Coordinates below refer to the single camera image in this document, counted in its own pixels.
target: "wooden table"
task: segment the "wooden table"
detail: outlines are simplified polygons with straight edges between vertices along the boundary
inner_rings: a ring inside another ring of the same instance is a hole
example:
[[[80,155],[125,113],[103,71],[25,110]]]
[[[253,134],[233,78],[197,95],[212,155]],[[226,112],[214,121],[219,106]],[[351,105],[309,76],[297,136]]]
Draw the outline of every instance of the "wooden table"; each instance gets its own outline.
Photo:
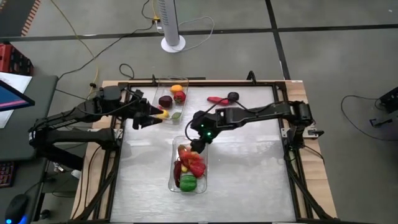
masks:
[[[119,82],[126,83],[127,81],[104,81],[102,84],[102,87],[105,86],[112,86],[112,85],[118,85]],[[133,81],[128,81],[129,83],[151,83],[151,80],[133,80]],[[190,83],[195,83],[195,82],[251,82],[250,80],[191,80]],[[305,88],[303,81],[295,81],[295,80],[289,80],[289,81],[283,81],[283,80],[258,80],[258,83],[262,82],[285,82],[286,89],[287,89],[287,96],[290,101],[304,101],[308,103],[307,100],[307,95],[305,93]],[[282,92],[279,91],[279,96],[282,98]],[[103,116],[102,119],[98,122],[93,123],[92,128],[108,128],[111,123],[111,117]],[[320,153],[320,147],[318,140],[305,140],[305,144],[312,149],[316,150],[317,152]],[[84,169],[83,169],[83,183],[79,182],[78,189],[76,192],[75,196],[75,203],[73,204],[73,210],[72,214],[75,212],[77,206],[78,210],[76,212],[75,217],[79,216],[79,214],[83,211],[84,209],[84,204],[88,205],[88,203],[91,201],[91,199],[94,197],[95,193],[97,193],[98,190],[98,184],[100,181],[100,176],[101,176],[101,169],[104,163],[104,155],[105,151],[99,150],[97,153],[94,155],[95,149],[98,147],[96,143],[89,143],[86,151],[86,156],[84,160]],[[302,159],[302,165],[304,169],[304,175],[305,179],[307,182],[307,188],[309,192],[313,195],[315,200],[320,204],[320,206],[331,216],[336,217],[336,210],[335,206],[333,203],[333,199],[331,196],[330,192],[330,187],[328,183],[328,177],[326,176],[326,171],[325,171],[325,166],[323,165],[322,160],[314,155],[314,153],[311,153],[310,151],[306,149],[301,149],[300,150],[300,155]],[[91,165],[91,169],[88,170],[88,163],[90,159],[93,158],[93,162]],[[109,166],[108,166],[108,172],[110,171],[110,168],[113,164],[113,156],[109,159]],[[87,177],[88,177],[88,172],[90,172],[90,179],[89,179],[89,186],[87,186]],[[81,195],[81,200],[80,198],[80,186],[82,186],[82,195]],[[297,190],[297,195],[298,195],[298,202],[299,202],[299,207],[300,207],[300,213],[302,218],[306,218],[305,215],[305,206],[304,206],[304,200],[302,197],[302,194],[298,188]],[[87,190],[87,201],[85,202],[84,198],[86,196],[86,190]],[[99,212],[99,218],[105,218],[106,217],[106,205],[108,202],[108,194],[109,194],[109,189],[105,192],[103,195],[102,203],[101,203],[101,208]]]

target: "yellow cable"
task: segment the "yellow cable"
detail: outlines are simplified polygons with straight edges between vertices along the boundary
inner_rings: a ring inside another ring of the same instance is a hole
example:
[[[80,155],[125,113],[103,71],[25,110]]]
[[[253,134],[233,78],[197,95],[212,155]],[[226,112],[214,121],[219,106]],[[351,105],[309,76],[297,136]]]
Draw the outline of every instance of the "yellow cable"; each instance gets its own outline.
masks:
[[[157,16],[157,14],[156,14],[156,10],[155,10],[155,1],[156,0],[152,0],[152,10],[153,10],[153,12],[154,12],[154,20],[158,20],[158,19],[160,19],[160,17],[159,16]]]
[[[72,29],[73,33],[74,33],[75,36],[76,36],[76,39],[79,40],[80,43],[83,44],[83,45],[86,47],[86,49],[89,51],[89,53],[90,53],[91,56],[93,57],[93,60],[94,60],[94,63],[95,63],[95,68],[96,68],[96,71],[95,71],[95,78],[94,78],[94,80],[93,80],[93,83],[96,83],[96,82],[97,82],[97,79],[98,79],[98,64],[97,64],[97,62],[96,62],[96,59],[95,59],[94,54],[92,53],[92,51],[90,50],[90,48],[88,48],[88,46],[79,38],[79,36],[77,35],[77,33],[76,33],[75,29],[73,28],[72,24],[69,22],[68,18],[67,18],[66,15],[62,12],[62,10],[57,6],[57,4],[56,4],[53,0],[51,0],[51,2],[52,2],[52,4],[58,9],[58,11],[60,11],[60,13],[61,13],[61,15],[63,16],[63,18],[68,22],[70,28]],[[93,92],[93,87],[90,88],[90,94],[89,94],[89,96],[92,94],[92,92]]]

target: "clear plastic container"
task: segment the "clear plastic container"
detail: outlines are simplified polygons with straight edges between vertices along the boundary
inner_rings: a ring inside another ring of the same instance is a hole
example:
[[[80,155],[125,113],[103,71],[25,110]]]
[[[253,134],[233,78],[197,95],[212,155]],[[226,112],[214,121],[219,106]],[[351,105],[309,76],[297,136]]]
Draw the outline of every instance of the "clear plastic container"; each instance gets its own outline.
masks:
[[[191,141],[189,141],[185,136],[177,136],[173,140],[173,153],[172,153],[172,161],[170,166],[170,179],[169,179],[169,189],[173,192],[181,192],[183,194],[199,194],[203,193],[207,189],[207,154],[208,154],[208,145],[206,145],[205,150],[201,152],[201,156],[203,158],[203,162],[206,165],[205,173],[202,177],[197,178],[197,187],[195,190],[191,192],[182,192],[176,185],[174,180],[174,162],[178,159],[178,146],[185,145],[189,146]],[[182,173],[182,175],[192,174],[189,171],[187,173]]]
[[[183,88],[183,92],[185,93],[186,99],[183,103],[176,103],[174,100],[174,94],[170,91],[173,85],[180,85]],[[185,102],[188,100],[188,86],[189,81],[187,78],[183,77],[168,77],[166,79],[158,80],[158,86],[156,89],[155,97],[152,102],[152,105],[155,107],[159,107],[159,98],[162,96],[170,96],[173,99],[173,103],[171,108],[162,108],[169,112],[169,117],[164,118],[163,123],[168,124],[179,124],[182,119],[182,113],[184,111]],[[173,117],[173,114],[180,113],[178,117]]]

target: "desk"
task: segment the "desk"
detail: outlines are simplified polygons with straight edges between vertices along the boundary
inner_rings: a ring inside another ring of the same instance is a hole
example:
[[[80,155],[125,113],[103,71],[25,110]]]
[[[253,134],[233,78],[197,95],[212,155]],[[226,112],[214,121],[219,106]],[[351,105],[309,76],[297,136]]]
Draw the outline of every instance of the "desk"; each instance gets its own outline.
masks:
[[[33,126],[37,118],[47,116],[57,80],[58,78],[56,76],[32,78],[26,88],[25,94],[35,101],[35,106],[18,109],[12,113],[6,128],[0,129],[0,150],[13,150],[15,147],[34,150],[29,145],[29,135],[27,130]],[[10,143],[9,138],[12,139],[12,141],[21,142],[16,146],[16,144]],[[43,180],[46,167],[47,160],[44,158],[17,162],[14,185],[9,188],[0,189],[0,198],[2,202],[0,203],[0,220],[4,220],[6,208],[12,198],[18,194],[23,194],[29,187]],[[34,212],[41,188],[42,186],[37,184],[29,190],[27,194],[29,196],[29,203],[26,208],[27,223],[30,223],[34,218]]]
[[[119,82],[122,81],[104,81],[103,86],[111,86],[111,85],[117,85]],[[242,82],[248,82],[250,83],[251,81],[242,81],[242,80],[192,80],[190,81],[191,83],[216,83],[216,82],[234,82],[234,83],[242,83]],[[257,81],[258,83],[265,83],[265,82],[271,82],[271,83],[278,83],[278,82],[283,82],[284,86],[286,87],[286,93],[287,97],[290,101],[298,100],[298,101],[305,101],[307,102],[307,96],[305,93],[304,85],[302,81],[278,81],[278,80],[273,80],[273,81],[268,81],[268,80],[261,80]],[[150,80],[133,80],[129,81],[129,83],[135,83],[135,84],[143,84],[143,83],[151,83]],[[282,91],[278,92],[279,98],[282,98]],[[102,119],[96,123],[93,124],[93,128],[108,128],[111,124],[111,117],[102,117]],[[314,150],[320,152],[319,144],[317,140],[305,140],[305,144]],[[98,151],[94,158],[93,158],[93,163],[91,165],[91,170],[90,170],[90,179],[89,179],[89,185],[87,186],[87,177],[88,177],[88,163],[90,159],[93,157],[93,153],[95,149],[98,147],[97,144],[91,143],[87,147],[87,152],[86,152],[86,157],[85,157],[85,168],[83,169],[83,181],[82,183],[79,183],[79,187],[76,193],[75,197],[75,203],[73,205],[73,212],[76,210],[78,207],[77,213],[75,216],[79,215],[84,208],[84,200],[79,200],[80,197],[84,198],[86,196],[86,191],[87,191],[87,202],[88,204],[89,201],[94,197],[95,193],[98,190],[98,185],[100,182],[101,178],[101,169],[104,164],[104,158],[105,158],[105,152],[104,151]],[[335,206],[333,203],[333,199],[331,197],[331,192],[328,184],[328,179],[326,176],[325,172],[325,167],[323,165],[322,160],[312,154],[311,152],[308,152],[304,149],[300,150],[300,156],[302,160],[302,166],[303,166],[303,172],[305,176],[305,180],[307,182],[307,188],[311,192],[311,194],[314,196],[314,198],[317,200],[317,202],[324,208],[324,210],[331,216],[335,217],[336,216],[336,211],[335,211]],[[108,171],[110,170],[111,165],[113,164],[113,157],[111,156],[109,159],[109,165],[108,165]],[[82,195],[80,195],[80,185],[82,186]],[[99,208],[99,214],[98,218],[109,218],[109,213],[107,212],[106,205],[108,204],[108,199],[109,199],[109,189],[105,192],[103,195],[102,201],[101,201],[101,206]],[[302,197],[302,194],[300,191],[297,189],[297,196],[298,196],[298,205],[300,209],[300,214],[302,218],[306,217],[305,214],[305,205],[304,205],[304,200]]]

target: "monitor screen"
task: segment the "monitor screen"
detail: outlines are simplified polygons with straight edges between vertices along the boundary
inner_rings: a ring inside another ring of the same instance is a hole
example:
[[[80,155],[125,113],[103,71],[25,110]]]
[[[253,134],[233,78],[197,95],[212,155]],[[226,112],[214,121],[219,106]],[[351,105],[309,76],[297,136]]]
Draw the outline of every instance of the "monitor screen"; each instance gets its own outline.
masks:
[[[21,92],[10,89],[10,86],[4,82],[0,83],[0,111],[13,110],[26,106],[32,106],[32,100],[24,96]]]

